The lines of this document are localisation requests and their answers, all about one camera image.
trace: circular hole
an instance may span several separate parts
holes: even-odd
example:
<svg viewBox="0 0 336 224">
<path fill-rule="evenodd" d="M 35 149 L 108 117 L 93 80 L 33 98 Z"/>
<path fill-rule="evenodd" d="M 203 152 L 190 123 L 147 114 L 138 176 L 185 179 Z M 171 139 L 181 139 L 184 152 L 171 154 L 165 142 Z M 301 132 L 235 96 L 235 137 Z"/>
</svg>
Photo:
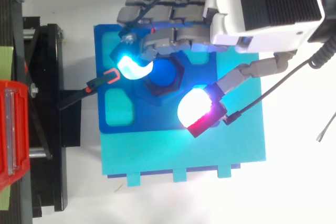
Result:
<svg viewBox="0 0 336 224">
<path fill-rule="evenodd" d="M 149 74 L 149 78 L 153 84 L 160 87 L 171 85 L 176 77 L 175 65 L 165 59 L 158 59 L 154 62 L 153 70 Z"/>
</svg>

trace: black wire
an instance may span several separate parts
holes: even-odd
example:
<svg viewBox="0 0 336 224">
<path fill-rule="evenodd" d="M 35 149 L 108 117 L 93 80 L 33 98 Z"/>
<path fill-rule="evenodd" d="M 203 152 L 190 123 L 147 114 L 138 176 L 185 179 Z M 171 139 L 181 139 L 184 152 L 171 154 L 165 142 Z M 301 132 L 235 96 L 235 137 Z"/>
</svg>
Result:
<svg viewBox="0 0 336 224">
<path fill-rule="evenodd" d="M 242 110 L 239 110 L 232 115 L 228 116 L 226 119 L 224 119 L 224 122 L 229 125 L 236 121 L 243 113 L 257 105 L 259 102 L 261 102 L 265 97 L 267 97 L 269 94 L 271 94 L 273 91 L 275 91 L 281 84 L 283 84 L 285 81 L 287 81 L 293 74 L 295 74 L 297 71 L 299 71 L 301 68 L 303 68 L 305 65 L 307 65 L 310 62 L 310 59 L 304 61 L 300 65 L 298 65 L 296 68 L 294 68 L 291 72 L 289 72 L 285 77 L 283 77 L 279 82 L 277 82 L 272 88 L 270 88 L 268 91 L 266 91 L 262 96 L 260 96 L 258 99 L 247 105 Z"/>
<path fill-rule="evenodd" d="M 133 20 L 131 23 L 126 25 L 120 32 L 119 32 L 119 37 L 121 38 L 122 36 L 128 34 L 132 28 L 159 2 L 160 0 L 154 0 L 151 4 L 149 4 L 145 10 L 143 10 L 140 15 Z"/>
<path fill-rule="evenodd" d="M 326 127 L 323 129 L 323 131 L 321 132 L 321 134 L 317 137 L 316 141 L 321 143 L 325 133 L 327 132 L 327 129 L 329 128 L 330 124 L 332 123 L 332 121 L 334 121 L 334 119 L 336 118 L 336 113 L 332 116 L 332 118 L 330 119 L 329 123 L 326 125 Z"/>
<path fill-rule="evenodd" d="M 271 94 L 274 90 L 276 90 L 281 84 L 283 84 L 285 81 L 287 81 L 293 74 L 295 74 L 297 71 L 299 71 L 302 67 L 307 65 L 309 63 L 309 60 L 304 61 L 300 65 L 298 65 L 296 68 L 294 68 L 291 72 L 289 72 L 285 77 L 283 77 L 279 82 L 277 82 L 272 88 L 267 90 L 261 97 L 256 99 L 251 104 L 247 105 L 245 108 L 240 110 L 239 112 L 243 114 L 244 112 L 251 109 L 253 106 L 255 106 L 257 103 L 261 102 L 265 97 L 267 97 L 269 94 Z"/>
<path fill-rule="evenodd" d="M 229 125 L 236 121 L 244 112 L 251 109 L 253 106 L 261 102 L 265 97 L 275 91 L 281 84 L 283 84 L 286 80 L 288 80 L 294 73 L 300 70 L 305 65 L 309 64 L 309 66 L 313 69 L 320 69 L 324 64 L 326 64 L 333 56 L 336 54 L 336 35 L 333 35 L 328 39 L 327 42 L 323 44 L 323 46 L 308 60 L 304 61 L 296 68 L 294 68 L 291 72 L 289 72 L 285 77 L 283 77 L 278 83 L 276 83 L 272 88 L 270 88 L 265 94 L 260 96 L 257 100 L 247 105 L 240 111 L 233 113 L 230 116 L 224 118 L 224 122 Z"/>
</svg>

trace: white table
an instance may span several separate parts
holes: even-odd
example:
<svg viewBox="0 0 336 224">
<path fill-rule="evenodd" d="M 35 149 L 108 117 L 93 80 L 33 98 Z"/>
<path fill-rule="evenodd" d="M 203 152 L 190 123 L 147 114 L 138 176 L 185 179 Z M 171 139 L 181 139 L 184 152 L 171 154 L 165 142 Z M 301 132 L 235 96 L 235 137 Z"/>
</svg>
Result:
<svg viewBox="0 0 336 224">
<path fill-rule="evenodd" d="M 96 77 L 93 26 L 113 24 L 125 0 L 26 0 L 25 16 L 58 24 L 66 89 L 82 89 Z M 304 45 L 290 69 L 319 45 Z M 34 224 L 110 223 L 336 223 L 336 122 L 315 141 L 336 111 L 336 59 L 320 70 L 304 67 L 263 103 L 267 161 L 243 164 L 231 179 L 216 172 L 126 178 L 101 175 L 97 96 L 82 102 L 81 147 L 67 149 L 69 204 L 64 212 L 43 208 Z M 265 77 L 265 92 L 284 74 Z"/>
</svg>

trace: red container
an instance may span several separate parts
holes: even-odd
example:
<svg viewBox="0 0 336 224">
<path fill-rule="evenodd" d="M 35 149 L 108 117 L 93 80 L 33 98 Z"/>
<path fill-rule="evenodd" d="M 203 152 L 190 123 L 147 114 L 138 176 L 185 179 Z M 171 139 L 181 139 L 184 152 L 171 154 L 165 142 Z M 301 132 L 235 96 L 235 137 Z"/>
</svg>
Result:
<svg viewBox="0 0 336 224">
<path fill-rule="evenodd" d="M 0 80 L 0 191 L 29 170 L 28 138 L 27 86 Z"/>
</svg>

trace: hexagonal nut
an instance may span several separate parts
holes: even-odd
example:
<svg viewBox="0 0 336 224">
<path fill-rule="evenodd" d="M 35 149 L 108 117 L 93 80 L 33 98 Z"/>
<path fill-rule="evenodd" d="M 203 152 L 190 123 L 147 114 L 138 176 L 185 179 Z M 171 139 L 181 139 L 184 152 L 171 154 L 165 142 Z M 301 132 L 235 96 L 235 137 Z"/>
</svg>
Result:
<svg viewBox="0 0 336 224">
<path fill-rule="evenodd" d="M 155 97 L 160 97 L 178 91 L 181 87 L 181 83 L 184 76 L 184 66 L 180 63 L 175 54 L 171 54 L 170 56 L 167 56 L 164 59 L 169 60 L 176 68 L 176 76 L 172 84 L 170 84 L 167 87 L 162 87 L 154 84 L 149 76 L 143 78 L 145 86 Z"/>
</svg>

